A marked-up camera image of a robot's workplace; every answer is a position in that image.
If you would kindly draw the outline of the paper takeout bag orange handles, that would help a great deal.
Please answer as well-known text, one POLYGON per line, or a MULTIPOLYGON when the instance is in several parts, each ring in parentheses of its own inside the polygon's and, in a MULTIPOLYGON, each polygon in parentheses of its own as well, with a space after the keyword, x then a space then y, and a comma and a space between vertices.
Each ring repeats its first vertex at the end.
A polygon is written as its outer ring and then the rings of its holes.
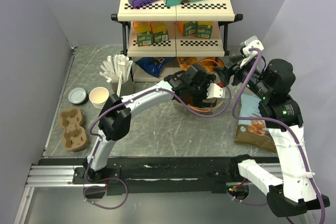
MULTIPOLYGON (((216 72, 207 72, 201 65, 198 64, 193 64, 191 65, 187 70, 182 70, 180 69, 178 72, 176 72, 174 74, 174 81, 176 82, 176 86, 177 86, 177 91, 175 91, 175 93, 178 95, 178 92, 183 88, 183 83, 180 79, 181 74, 183 73, 187 73, 189 74, 189 76, 191 77, 198 77, 202 74, 205 73, 212 73, 215 75, 216 79, 214 81, 214 83, 218 84, 220 87, 224 88, 222 83, 220 82, 219 76, 217 75, 216 72)), ((223 99, 206 99, 203 101, 205 104, 205 108, 197 108, 197 107, 193 107, 191 105, 188 105, 189 108, 191 108, 193 111, 195 112, 199 112, 199 113, 211 113, 212 111, 214 111, 217 107, 219 107, 222 103, 223 103, 223 99)))

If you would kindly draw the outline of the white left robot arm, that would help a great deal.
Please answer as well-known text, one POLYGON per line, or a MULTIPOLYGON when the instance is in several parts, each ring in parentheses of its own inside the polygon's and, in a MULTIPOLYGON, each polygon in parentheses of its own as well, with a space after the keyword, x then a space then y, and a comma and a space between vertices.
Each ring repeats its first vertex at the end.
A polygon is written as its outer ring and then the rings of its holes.
POLYGON ((188 109, 200 108, 204 100, 223 97, 225 91, 215 81, 213 73, 193 64, 186 71, 170 74, 156 85, 138 93, 122 97, 115 93, 110 95, 92 124, 99 131, 95 134, 97 140, 94 147, 83 164, 86 179, 92 183, 103 179, 108 157, 116 141, 129 133, 132 118, 157 104, 172 100, 183 103, 189 98, 192 103, 188 109))

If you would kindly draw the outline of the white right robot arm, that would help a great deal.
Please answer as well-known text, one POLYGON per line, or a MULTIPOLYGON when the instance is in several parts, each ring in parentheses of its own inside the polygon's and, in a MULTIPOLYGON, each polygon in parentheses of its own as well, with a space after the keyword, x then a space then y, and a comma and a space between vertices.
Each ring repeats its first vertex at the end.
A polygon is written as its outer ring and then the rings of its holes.
POLYGON ((295 74, 291 63, 273 59, 262 72, 256 69, 259 58, 247 65, 226 63, 215 67, 224 86, 234 78, 260 98, 260 120, 266 123, 278 155, 282 178, 266 171, 248 155, 232 159, 229 175, 235 181, 244 178, 253 183, 267 198, 267 205, 277 217, 290 218, 310 210, 320 210, 320 223, 325 222, 325 209, 330 206, 328 196, 320 193, 311 170, 304 142, 303 119, 298 103, 290 96, 295 74))

